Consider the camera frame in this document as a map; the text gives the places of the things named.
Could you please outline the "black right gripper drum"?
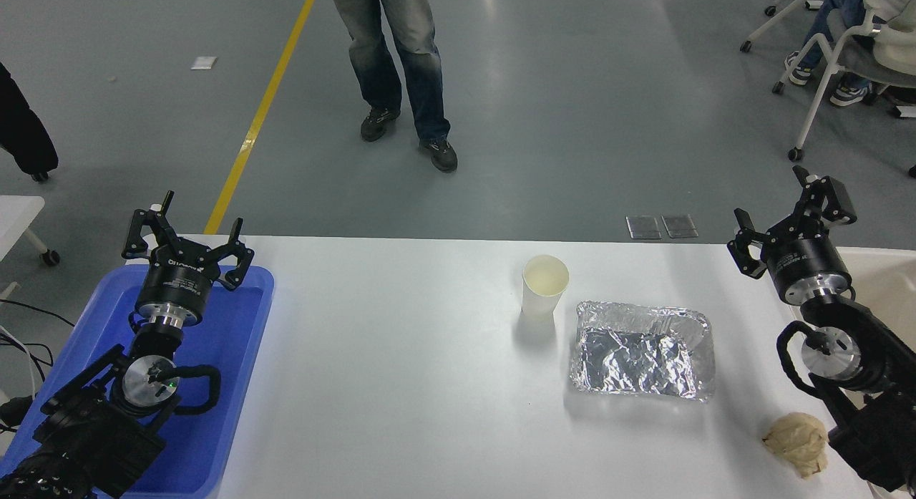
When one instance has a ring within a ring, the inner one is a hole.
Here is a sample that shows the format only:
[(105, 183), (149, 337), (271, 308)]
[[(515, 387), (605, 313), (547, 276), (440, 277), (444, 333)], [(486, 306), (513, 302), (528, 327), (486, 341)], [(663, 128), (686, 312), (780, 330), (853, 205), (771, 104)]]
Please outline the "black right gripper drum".
[(852, 277), (818, 216), (788, 216), (765, 232), (760, 256), (779, 294), (841, 294)]

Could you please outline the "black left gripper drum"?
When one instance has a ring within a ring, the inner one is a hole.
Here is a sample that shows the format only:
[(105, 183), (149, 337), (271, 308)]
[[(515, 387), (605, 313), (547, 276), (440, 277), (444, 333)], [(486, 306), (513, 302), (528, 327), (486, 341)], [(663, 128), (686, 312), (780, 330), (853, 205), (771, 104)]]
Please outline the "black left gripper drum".
[(151, 251), (135, 311), (151, 317), (154, 307), (171, 304), (183, 309), (186, 317), (204, 316), (213, 283), (220, 278), (219, 265), (203, 265), (194, 254), (191, 262), (184, 262), (182, 257), (167, 246)]

